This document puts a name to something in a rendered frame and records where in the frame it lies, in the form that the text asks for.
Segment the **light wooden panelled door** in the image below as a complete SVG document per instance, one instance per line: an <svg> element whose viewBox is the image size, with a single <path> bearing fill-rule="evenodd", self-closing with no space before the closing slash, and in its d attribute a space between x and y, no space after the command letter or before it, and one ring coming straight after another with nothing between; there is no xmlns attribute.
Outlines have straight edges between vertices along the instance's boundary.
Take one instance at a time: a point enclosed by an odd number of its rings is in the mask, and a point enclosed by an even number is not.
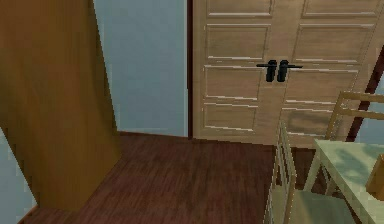
<svg viewBox="0 0 384 224"><path fill-rule="evenodd" d="M272 145L282 90L267 80L282 0L193 0L193 136Z"/></svg>
<svg viewBox="0 0 384 224"><path fill-rule="evenodd" d="M384 46L384 0L284 0L295 28L284 104L293 147L325 137L342 91L363 92Z"/></svg>

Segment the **pale wooden chair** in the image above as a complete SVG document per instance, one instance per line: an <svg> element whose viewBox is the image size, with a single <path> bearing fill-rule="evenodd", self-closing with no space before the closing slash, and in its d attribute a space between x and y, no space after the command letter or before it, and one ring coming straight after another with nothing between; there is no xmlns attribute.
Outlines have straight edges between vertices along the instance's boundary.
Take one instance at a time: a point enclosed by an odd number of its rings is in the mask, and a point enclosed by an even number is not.
<svg viewBox="0 0 384 224"><path fill-rule="evenodd" d="M360 102L359 108L344 108L342 106L342 102L344 100L358 100ZM384 95L341 91L334 106L332 115L330 117L329 125L324 138L326 140L330 140L332 138L334 124L337 120L338 115L346 115L354 118L350 130L345 138L347 142L353 142L356 140L357 134L360 130L360 126L365 118L374 120L384 120L384 113L378 113L368 110L371 102L384 104Z"/></svg>
<svg viewBox="0 0 384 224"><path fill-rule="evenodd" d="M298 190L296 178L286 126L280 121L263 224L356 224L344 200Z"/></svg>

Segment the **pale green table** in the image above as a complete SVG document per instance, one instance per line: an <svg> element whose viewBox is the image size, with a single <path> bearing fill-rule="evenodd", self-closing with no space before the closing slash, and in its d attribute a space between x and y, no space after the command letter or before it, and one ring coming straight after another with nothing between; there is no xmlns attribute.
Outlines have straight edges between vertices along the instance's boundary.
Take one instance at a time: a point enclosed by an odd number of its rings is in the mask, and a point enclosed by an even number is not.
<svg viewBox="0 0 384 224"><path fill-rule="evenodd" d="M314 146L316 152L304 190L312 190L324 166L362 224L384 224L384 201L366 191L377 157L384 154L384 145L315 139Z"/></svg>

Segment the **brown wooden cupboard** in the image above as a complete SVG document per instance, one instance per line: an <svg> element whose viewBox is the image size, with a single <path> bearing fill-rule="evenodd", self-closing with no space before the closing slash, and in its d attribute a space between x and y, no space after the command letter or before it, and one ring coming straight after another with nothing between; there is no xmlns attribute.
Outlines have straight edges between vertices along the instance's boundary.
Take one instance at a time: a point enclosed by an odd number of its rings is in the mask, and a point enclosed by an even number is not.
<svg viewBox="0 0 384 224"><path fill-rule="evenodd" d="M45 208L80 209L119 160L93 0L0 0L0 128Z"/></svg>

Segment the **tan box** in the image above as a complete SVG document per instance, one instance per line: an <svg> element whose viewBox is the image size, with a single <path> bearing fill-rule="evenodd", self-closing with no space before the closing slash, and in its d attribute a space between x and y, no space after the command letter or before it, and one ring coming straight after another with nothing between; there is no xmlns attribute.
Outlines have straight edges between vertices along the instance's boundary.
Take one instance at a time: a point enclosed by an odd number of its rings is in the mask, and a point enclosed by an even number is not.
<svg viewBox="0 0 384 224"><path fill-rule="evenodd" d="M374 198L384 201L384 154L380 154L366 183L366 191Z"/></svg>

